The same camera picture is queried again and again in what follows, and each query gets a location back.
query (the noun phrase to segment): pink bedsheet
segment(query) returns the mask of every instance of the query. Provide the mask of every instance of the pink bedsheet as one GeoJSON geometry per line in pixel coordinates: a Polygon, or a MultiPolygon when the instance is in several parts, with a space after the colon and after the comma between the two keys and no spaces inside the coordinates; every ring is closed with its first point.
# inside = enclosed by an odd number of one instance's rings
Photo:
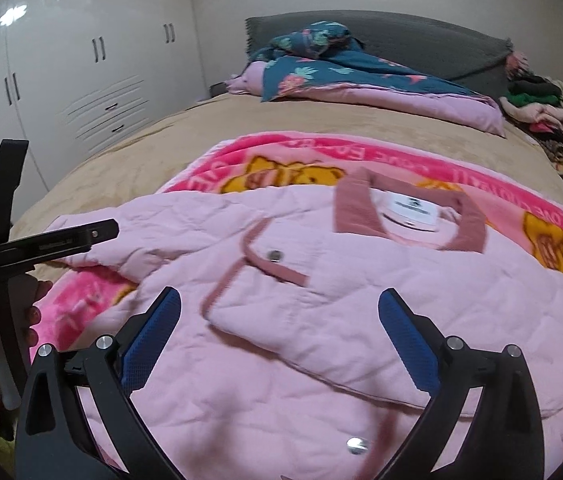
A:
{"type": "MultiPolygon", "coordinates": [[[[466,192],[491,227],[543,266],[563,272],[563,206],[493,171],[378,140],[298,132],[240,137],[210,150],[159,192],[223,193],[291,184],[332,186],[360,166],[421,187],[466,192]]],[[[39,304],[43,313],[38,328],[40,343],[69,348],[87,323],[134,287],[99,267],[70,271],[39,304]]]]}

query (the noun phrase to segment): pink blanket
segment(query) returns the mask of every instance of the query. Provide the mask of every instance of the pink blanket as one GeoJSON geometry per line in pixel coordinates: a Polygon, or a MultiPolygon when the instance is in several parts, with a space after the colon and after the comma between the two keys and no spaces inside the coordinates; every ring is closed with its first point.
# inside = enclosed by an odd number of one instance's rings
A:
{"type": "MultiPolygon", "coordinates": [[[[493,171],[387,142],[298,132],[245,136],[210,150],[159,192],[333,185],[360,166],[420,187],[466,192],[491,227],[543,266],[563,272],[563,206],[493,171]]],[[[108,270],[70,271],[40,302],[40,343],[68,348],[87,323],[133,289],[134,284],[108,270]]]]}
{"type": "MultiPolygon", "coordinates": [[[[242,75],[226,81],[228,92],[261,96],[265,67],[266,63],[263,61],[252,62],[242,75]]],[[[328,103],[386,108],[463,124],[482,132],[505,137],[503,115],[499,107],[490,97],[483,95],[417,94],[353,83],[291,88],[283,95],[328,103]]]]}

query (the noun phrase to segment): clothing label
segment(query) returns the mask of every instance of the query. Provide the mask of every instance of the clothing label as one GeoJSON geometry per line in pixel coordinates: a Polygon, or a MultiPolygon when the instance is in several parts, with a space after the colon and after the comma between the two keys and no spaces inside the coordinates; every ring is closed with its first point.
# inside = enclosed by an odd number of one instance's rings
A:
{"type": "Polygon", "coordinates": [[[393,222],[412,229],[436,231],[439,206],[412,196],[387,193],[387,208],[384,215],[393,222]]]}

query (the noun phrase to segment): snap button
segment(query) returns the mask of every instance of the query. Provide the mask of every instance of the snap button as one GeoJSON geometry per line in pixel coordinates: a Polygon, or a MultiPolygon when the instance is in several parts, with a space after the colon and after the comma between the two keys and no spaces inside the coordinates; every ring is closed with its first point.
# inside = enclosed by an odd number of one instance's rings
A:
{"type": "Polygon", "coordinates": [[[364,440],[363,438],[359,438],[358,436],[349,438],[346,445],[348,446],[348,451],[350,451],[354,455],[361,455],[366,453],[369,447],[368,441],[364,440]]]}
{"type": "Polygon", "coordinates": [[[283,258],[283,253],[281,251],[273,250],[273,251],[268,251],[268,259],[271,262],[280,262],[283,258]]]}

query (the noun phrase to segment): metal screw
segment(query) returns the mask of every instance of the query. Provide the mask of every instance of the metal screw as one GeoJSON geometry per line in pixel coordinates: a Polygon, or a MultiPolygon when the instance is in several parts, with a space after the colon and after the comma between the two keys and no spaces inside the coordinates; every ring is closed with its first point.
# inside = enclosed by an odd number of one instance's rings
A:
{"type": "Polygon", "coordinates": [[[517,345],[508,345],[506,351],[510,357],[519,357],[521,355],[521,348],[517,345]]]}
{"type": "Polygon", "coordinates": [[[48,343],[40,346],[37,349],[37,354],[40,355],[41,357],[46,357],[48,354],[50,354],[50,352],[52,352],[52,345],[49,345],[48,343]]]}
{"type": "Polygon", "coordinates": [[[364,454],[369,448],[368,441],[364,440],[363,438],[359,438],[358,436],[349,438],[346,445],[348,446],[348,451],[350,451],[354,455],[364,454]]]}
{"type": "Polygon", "coordinates": [[[273,251],[269,251],[267,256],[271,262],[280,262],[283,258],[283,253],[278,250],[273,250],[273,251]]]}
{"type": "Polygon", "coordinates": [[[113,344],[113,338],[110,337],[109,335],[102,335],[98,340],[97,340],[97,348],[100,348],[102,350],[106,350],[107,348],[110,348],[111,344],[113,344]]]}
{"type": "Polygon", "coordinates": [[[461,350],[464,348],[464,342],[459,337],[453,335],[446,339],[446,344],[452,350],[461,350]]]}

